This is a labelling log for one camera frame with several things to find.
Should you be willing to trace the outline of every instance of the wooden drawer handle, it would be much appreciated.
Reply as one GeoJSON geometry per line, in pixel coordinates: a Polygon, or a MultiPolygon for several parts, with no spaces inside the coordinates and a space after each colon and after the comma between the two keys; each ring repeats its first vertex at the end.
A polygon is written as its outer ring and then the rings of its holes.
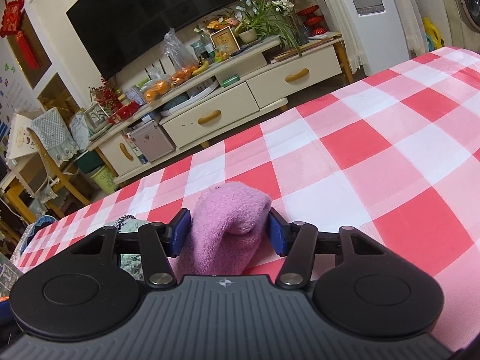
{"type": "Polygon", "coordinates": [[[295,80],[301,79],[302,77],[305,77],[308,73],[310,73],[309,69],[304,68],[300,70],[298,73],[295,74],[290,74],[289,76],[285,77],[285,81],[288,83],[291,83],[295,80]]]}
{"type": "Polygon", "coordinates": [[[210,120],[213,120],[216,117],[219,117],[221,114],[222,114],[222,111],[220,111],[219,109],[214,110],[210,115],[203,116],[200,119],[198,119],[198,124],[199,125],[205,124],[205,123],[209,122],[210,120]]]}
{"type": "Polygon", "coordinates": [[[127,151],[127,148],[125,147],[124,143],[120,144],[120,150],[123,153],[123,155],[127,157],[130,161],[134,160],[133,156],[127,151]]]}

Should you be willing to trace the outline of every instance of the tv stand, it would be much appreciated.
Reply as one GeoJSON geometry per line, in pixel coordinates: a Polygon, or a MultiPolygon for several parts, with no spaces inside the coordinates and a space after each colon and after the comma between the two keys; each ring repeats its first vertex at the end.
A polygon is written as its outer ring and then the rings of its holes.
{"type": "Polygon", "coordinates": [[[168,92],[153,104],[143,106],[128,120],[111,127],[104,135],[91,142],[88,151],[97,151],[121,184],[152,167],[165,162],[197,145],[208,147],[208,140],[241,126],[277,108],[286,110],[287,96],[342,72],[349,81],[351,71],[346,59],[341,36],[281,62],[268,64],[263,52],[280,44],[278,37],[267,38],[252,48],[213,64],[204,73],[191,78],[168,92]],[[218,87],[196,103],[190,104],[160,120],[175,149],[160,158],[142,164],[122,131],[167,101],[207,80],[222,82],[238,74],[240,80],[226,87],[218,87]]]}

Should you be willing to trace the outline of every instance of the yellow bottle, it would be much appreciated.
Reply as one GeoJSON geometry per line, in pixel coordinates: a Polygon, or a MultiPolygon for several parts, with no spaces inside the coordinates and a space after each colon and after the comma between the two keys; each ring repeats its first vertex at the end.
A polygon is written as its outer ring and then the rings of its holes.
{"type": "Polygon", "coordinates": [[[425,28],[425,33],[431,39],[435,50],[442,48],[442,35],[435,24],[433,24],[428,17],[423,18],[423,27],[425,28]]]}

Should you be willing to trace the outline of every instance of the crosshair logo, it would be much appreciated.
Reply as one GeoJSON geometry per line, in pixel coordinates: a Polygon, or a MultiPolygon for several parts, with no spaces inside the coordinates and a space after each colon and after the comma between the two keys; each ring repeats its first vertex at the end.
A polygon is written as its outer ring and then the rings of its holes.
{"type": "Polygon", "coordinates": [[[224,277],[222,280],[220,280],[219,282],[219,285],[221,285],[222,287],[225,287],[227,288],[228,286],[231,286],[232,284],[234,284],[235,282],[231,281],[231,280],[228,280],[226,277],[224,277]]]}

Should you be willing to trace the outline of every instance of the white flower pot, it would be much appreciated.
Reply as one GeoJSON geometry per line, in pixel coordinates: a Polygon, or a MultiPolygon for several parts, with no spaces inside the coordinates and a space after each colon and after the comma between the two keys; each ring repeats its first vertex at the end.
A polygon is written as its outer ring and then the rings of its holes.
{"type": "Polygon", "coordinates": [[[258,39],[257,31],[255,28],[250,28],[248,31],[241,32],[239,34],[241,40],[244,44],[249,44],[255,42],[258,39]]]}

